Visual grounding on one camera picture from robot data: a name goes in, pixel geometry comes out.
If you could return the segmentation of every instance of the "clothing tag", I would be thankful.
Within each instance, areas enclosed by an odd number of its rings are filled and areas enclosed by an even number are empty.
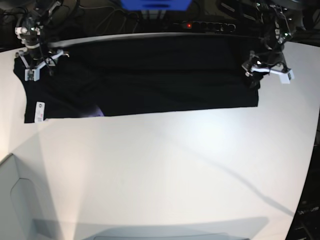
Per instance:
[[[41,123],[44,121],[45,116],[45,103],[37,101],[35,105],[35,115],[34,115],[34,122]]]

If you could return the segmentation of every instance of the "blue box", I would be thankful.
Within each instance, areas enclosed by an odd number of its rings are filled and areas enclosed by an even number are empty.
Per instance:
[[[121,0],[124,9],[186,11],[192,0]]]

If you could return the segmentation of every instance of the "white label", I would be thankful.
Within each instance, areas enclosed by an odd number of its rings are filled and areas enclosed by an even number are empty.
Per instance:
[[[235,12],[235,10],[232,7],[228,6],[227,4],[225,4],[223,2],[221,3],[221,6],[225,7],[226,9],[230,10],[231,12]]]
[[[45,103],[37,101],[35,106],[34,122],[41,123],[45,117]]]

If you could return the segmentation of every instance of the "black t-shirt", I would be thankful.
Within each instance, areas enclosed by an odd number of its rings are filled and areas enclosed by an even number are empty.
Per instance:
[[[108,40],[66,47],[54,76],[46,67],[39,81],[23,84],[25,123],[35,122],[37,102],[44,119],[85,118],[258,106],[241,64],[257,39],[226,36],[170,36]]]

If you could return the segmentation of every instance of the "white tabletop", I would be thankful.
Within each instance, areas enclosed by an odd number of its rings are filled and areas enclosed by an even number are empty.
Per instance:
[[[36,186],[55,238],[286,238],[316,135],[320,48],[287,43],[295,79],[265,76],[258,107],[40,124],[23,123],[14,53],[0,54],[0,151]]]

